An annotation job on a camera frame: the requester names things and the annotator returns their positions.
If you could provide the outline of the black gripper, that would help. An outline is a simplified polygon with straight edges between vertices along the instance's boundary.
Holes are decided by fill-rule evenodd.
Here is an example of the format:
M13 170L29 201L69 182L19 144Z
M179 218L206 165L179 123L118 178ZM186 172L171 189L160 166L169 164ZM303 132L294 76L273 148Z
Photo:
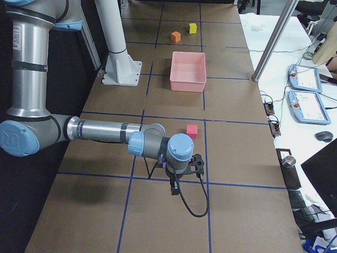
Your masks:
M186 171L183 173L177 173L177 172L174 173L168 169L165 169L165 173L170 178L171 195L173 196L179 195L180 191L179 191L177 180L181 179L185 175L188 175L189 173L187 173Z

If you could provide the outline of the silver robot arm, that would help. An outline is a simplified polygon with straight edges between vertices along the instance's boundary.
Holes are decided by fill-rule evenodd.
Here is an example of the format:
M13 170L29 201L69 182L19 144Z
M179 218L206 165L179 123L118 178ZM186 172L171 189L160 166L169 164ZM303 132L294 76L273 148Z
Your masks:
M6 1L13 22L13 104L1 123L1 148L16 157L37 153L70 140L125 143L129 153L165 163L171 193L181 194L179 180L196 163L193 140L166 136L160 124L132 124L51 114L46 108L48 42L51 29L79 31L80 1Z

